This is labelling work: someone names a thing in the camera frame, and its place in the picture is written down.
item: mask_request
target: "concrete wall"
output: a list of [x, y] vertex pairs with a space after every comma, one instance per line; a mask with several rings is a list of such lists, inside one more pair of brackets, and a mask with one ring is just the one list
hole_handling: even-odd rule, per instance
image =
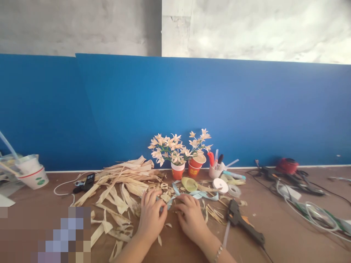
[[162, 56], [351, 64], [351, 1], [163, 0]]
[[0, 53], [161, 55], [161, 0], [1, 0]]

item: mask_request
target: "white baseboard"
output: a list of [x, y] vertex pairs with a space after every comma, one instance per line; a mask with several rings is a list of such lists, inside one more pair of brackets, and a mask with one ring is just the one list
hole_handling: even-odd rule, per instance
[[[298, 168], [328, 168], [328, 167], [351, 167], [351, 164], [331, 164], [331, 165], [300, 165]], [[229, 167], [228, 169], [256, 169], [256, 166], [250, 167]], [[172, 170], [171, 168], [158, 169], [160, 171]], [[78, 170], [78, 171], [47, 171], [47, 173], [58, 174], [58, 173], [83, 173], [83, 172], [101, 172], [101, 170]]]

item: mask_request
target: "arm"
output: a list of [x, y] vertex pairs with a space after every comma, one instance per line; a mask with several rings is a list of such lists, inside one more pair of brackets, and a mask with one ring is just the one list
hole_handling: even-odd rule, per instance
[[156, 201], [156, 196], [161, 193], [162, 191], [155, 190], [144, 192], [141, 199], [138, 231], [117, 256], [114, 263], [141, 263], [143, 261], [151, 245], [161, 233], [167, 217], [167, 205], [162, 199]]
[[[215, 262], [218, 249], [222, 243], [207, 227], [202, 216], [199, 201], [190, 195], [184, 194], [177, 198], [183, 202], [182, 204], [176, 205], [175, 208], [183, 213], [183, 215], [181, 215], [181, 213], [178, 212], [177, 215], [184, 233], [200, 247], [210, 263]], [[236, 263], [236, 261], [229, 252], [223, 248], [217, 263]]]

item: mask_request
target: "person's left hand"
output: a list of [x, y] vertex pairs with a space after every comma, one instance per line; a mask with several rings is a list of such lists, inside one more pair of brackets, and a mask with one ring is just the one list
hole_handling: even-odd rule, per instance
[[161, 233], [167, 217], [166, 203], [162, 199], [156, 201], [156, 196], [161, 193], [160, 190], [150, 190], [147, 193], [144, 192], [141, 199], [140, 222], [136, 236], [145, 240], [150, 246]]

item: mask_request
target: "tape roll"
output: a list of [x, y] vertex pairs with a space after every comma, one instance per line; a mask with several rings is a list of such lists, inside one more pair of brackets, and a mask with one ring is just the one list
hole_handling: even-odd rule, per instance
[[241, 195], [241, 190], [239, 189], [239, 187], [229, 184], [228, 185], [228, 193], [232, 196], [232, 197], [240, 197]]
[[220, 189], [218, 192], [221, 194], [225, 194], [228, 192], [228, 185], [227, 183], [220, 179], [220, 178], [216, 178], [213, 180], [213, 188], [214, 189]]

